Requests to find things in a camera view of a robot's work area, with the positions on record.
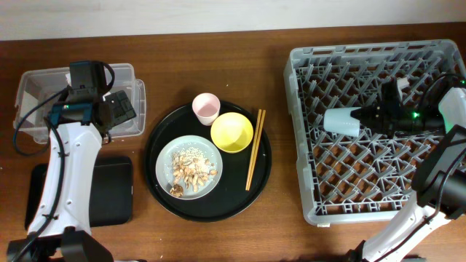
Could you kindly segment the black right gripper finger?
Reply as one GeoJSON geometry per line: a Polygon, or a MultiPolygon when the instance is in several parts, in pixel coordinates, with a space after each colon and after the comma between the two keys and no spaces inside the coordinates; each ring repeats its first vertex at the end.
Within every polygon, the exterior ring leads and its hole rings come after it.
{"type": "Polygon", "coordinates": [[[350,116],[372,116],[374,109],[371,106],[358,107],[351,111],[350,116]]]}
{"type": "Polygon", "coordinates": [[[354,119],[357,119],[363,126],[373,126],[374,120],[371,117],[366,116],[354,116],[354,119]]]}

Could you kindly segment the blue plastic cup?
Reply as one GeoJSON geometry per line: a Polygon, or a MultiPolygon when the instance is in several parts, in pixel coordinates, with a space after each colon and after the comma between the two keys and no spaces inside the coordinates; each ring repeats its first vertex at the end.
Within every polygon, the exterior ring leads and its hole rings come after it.
{"type": "Polygon", "coordinates": [[[360,120],[351,116],[360,107],[332,108],[324,113],[323,129],[340,135],[357,137],[360,134],[360,120]]]}

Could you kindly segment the pink plastic cup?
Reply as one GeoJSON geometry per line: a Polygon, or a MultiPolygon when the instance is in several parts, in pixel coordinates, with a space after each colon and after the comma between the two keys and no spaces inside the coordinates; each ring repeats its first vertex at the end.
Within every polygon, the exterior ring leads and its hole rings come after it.
{"type": "Polygon", "coordinates": [[[198,94],[192,101],[192,110],[201,124],[211,126],[217,119],[221,103],[212,93],[198,94]]]}

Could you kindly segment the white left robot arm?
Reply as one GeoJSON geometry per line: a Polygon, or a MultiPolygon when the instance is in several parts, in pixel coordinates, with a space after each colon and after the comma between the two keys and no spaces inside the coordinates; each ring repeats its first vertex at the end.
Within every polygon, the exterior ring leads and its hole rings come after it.
{"type": "Polygon", "coordinates": [[[98,152],[112,127],[136,116],[123,91],[56,95],[44,121],[50,160],[36,214],[25,239],[10,242],[8,261],[112,261],[113,255],[92,237],[90,197],[98,152]]]}

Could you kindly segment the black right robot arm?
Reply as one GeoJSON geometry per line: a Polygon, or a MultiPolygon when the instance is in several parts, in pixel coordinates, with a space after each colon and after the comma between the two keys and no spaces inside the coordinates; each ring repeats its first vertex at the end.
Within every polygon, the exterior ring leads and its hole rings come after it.
{"type": "Polygon", "coordinates": [[[346,261],[402,261],[434,230],[465,214],[465,77],[438,76],[420,101],[406,108],[396,82],[386,83],[380,103],[326,111],[343,127],[362,124],[384,135],[443,131],[440,143],[417,167],[408,202],[376,236],[363,240],[346,261]]]}

